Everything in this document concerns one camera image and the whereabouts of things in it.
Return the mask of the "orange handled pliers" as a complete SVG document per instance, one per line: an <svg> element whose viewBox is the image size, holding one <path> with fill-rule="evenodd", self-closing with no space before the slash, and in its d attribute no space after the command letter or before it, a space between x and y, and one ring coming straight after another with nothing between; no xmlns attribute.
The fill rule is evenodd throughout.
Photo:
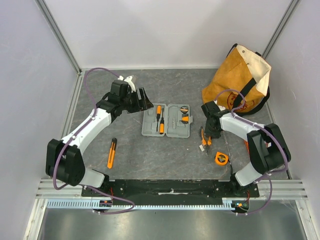
<svg viewBox="0 0 320 240"><path fill-rule="evenodd" d="M203 126L201 126L199 129L199 136L201 139L199 148L202 152L205 152L209 156L211 154L212 138L205 135Z"/></svg>

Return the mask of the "orange black screwdriver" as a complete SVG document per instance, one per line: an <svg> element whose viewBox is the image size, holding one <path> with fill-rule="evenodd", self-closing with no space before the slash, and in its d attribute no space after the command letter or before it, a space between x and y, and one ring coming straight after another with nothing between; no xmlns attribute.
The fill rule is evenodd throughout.
<svg viewBox="0 0 320 240"><path fill-rule="evenodd" d="M160 126L159 126L159 133L162 135L164 134L165 128L165 120L164 120L164 108L161 110L161 119L160 119Z"/></svg>
<svg viewBox="0 0 320 240"><path fill-rule="evenodd" d="M157 106L156 108L156 131L158 131L158 126L159 126L159 120L160 120L160 116L161 116L161 111L162 111L162 107L160 105Z"/></svg>

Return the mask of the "grey plastic tool case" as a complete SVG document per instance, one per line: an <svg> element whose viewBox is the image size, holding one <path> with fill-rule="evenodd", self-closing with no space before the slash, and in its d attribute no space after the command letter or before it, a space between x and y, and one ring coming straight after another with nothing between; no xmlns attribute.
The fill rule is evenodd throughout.
<svg viewBox="0 0 320 240"><path fill-rule="evenodd" d="M160 121L162 112L160 115L159 123L158 123L158 131L156 131L157 127L157 106L161 106L164 108L164 134L159 133ZM188 106L189 111L189 123L183 124L181 122L182 112L180 108L182 106ZM163 104L156 103L154 108L151 108L143 113L142 119L142 128L141 134L145 137L164 137L167 136L169 138L181 138L186 139L190 136L191 132L191 123L193 122L193 117L191 115L191 108L188 104Z"/></svg>

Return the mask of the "orange utility knife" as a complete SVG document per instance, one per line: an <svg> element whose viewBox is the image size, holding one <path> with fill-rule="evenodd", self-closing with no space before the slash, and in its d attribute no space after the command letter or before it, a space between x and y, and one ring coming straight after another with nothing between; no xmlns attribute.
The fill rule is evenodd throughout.
<svg viewBox="0 0 320 240"><path fill-rule="evenodd" d="M107 168L111 169L113 167L114 163L114 158L116 154L116 147L117 147L117 138L112 138L111 140L111 145L110 145L110 150L109 150L109 155L108 155L108 160L107 160Z"/></svg>

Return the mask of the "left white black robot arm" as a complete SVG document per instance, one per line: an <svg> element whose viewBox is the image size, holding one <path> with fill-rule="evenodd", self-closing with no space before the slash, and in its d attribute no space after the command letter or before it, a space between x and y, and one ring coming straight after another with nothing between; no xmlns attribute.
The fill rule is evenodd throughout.
<svg viewBox="0 0 320 240"><path fill-rule="evenodd" d="M47 145L45 173L70 186L92 186L98 196L106 196L110 184L106 175L85 167L83 153L96 136L123 111L137 113L153 108L144 88L136 88L130 77L115 80L89 116L61 140L52 139Z"/></svg>

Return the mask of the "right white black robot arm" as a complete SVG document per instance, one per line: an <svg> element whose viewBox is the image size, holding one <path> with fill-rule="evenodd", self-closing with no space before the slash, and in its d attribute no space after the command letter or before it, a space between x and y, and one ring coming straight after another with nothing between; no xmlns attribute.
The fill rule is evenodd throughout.
<svg viewBox="0 0 320 240"><path fill-rule="evenodd" d="M248 144L250 162L230 177L229 191L233 196L242 196L248 185L278 172L280 167L284 172L288 169L291 153L278 125L252 122L220 108L215 101L203 104L201 109L206 117L205 136L218 139L222 132L230 132Z"/></svg>

